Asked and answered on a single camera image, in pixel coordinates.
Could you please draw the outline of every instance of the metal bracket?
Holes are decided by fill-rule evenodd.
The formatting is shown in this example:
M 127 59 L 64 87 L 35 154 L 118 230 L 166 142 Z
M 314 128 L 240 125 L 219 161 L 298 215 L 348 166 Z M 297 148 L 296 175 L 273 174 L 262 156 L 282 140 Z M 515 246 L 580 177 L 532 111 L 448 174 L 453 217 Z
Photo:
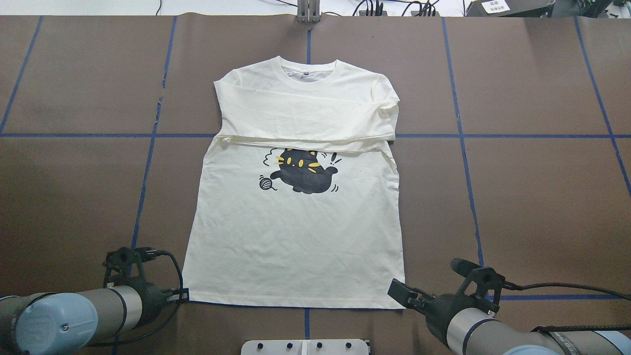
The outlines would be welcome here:
M 320 22 L 320 0 L 298 0 L 298 22 Z

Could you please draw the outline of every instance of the white label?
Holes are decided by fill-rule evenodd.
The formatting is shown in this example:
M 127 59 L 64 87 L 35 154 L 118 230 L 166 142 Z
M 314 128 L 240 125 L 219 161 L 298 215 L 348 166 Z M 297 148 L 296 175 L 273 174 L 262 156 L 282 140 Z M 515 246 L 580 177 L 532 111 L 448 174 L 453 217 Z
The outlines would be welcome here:
M 484 11 L 487 13 L 503 13 L 510 10 L 509 5 L 505 0 L 493 0 L 482 3 Z

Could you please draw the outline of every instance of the cat graphic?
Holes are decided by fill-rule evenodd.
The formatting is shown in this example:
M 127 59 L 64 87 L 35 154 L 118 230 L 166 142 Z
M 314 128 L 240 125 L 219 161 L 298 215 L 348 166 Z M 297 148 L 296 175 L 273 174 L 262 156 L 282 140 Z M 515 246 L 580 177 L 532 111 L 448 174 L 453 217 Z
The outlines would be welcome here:
M 338 172 L 333 166 L 323 168 L 314 150 L 286 148 L 277 158 L 280 170 L 274 171 L 269 178 L 280 178 L 285 184 L 293 186 L 296 192 L 323 193 L 331 187 L 332 175 Z

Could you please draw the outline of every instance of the t-shirt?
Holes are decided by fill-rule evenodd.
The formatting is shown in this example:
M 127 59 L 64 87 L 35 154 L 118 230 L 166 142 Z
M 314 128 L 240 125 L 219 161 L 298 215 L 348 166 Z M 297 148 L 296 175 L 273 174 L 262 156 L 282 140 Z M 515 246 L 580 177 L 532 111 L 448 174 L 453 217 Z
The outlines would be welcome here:
M 193 301 L 401 308 L 397 97 L 382 74 L 276 57 L 215 82 L 184 262 Z

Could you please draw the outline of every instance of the neckline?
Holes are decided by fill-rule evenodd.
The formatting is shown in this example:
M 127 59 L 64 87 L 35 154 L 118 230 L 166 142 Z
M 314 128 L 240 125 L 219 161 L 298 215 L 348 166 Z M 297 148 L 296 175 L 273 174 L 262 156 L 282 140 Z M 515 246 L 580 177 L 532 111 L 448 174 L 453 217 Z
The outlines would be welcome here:
M 283 59 L 281 56 L 272 58 L 274 72 L 276 73 L 276 76 L 280 81 L 297 90 L 306 91 L 318 90 L 332 84 L 342 72 L 342 65 L 340 65 L 340 63 L 341 61 L 335 60 L 327 64 L 302 64 L 288 61 L 286 59 Z M 283 67 L 294 69 L 297 71 L 331 71 L 332 73 L 324 79 L 312 82 L 303 82 L 291 79 L 289 76 L 287 76 L 285 71 L 283 71 Z

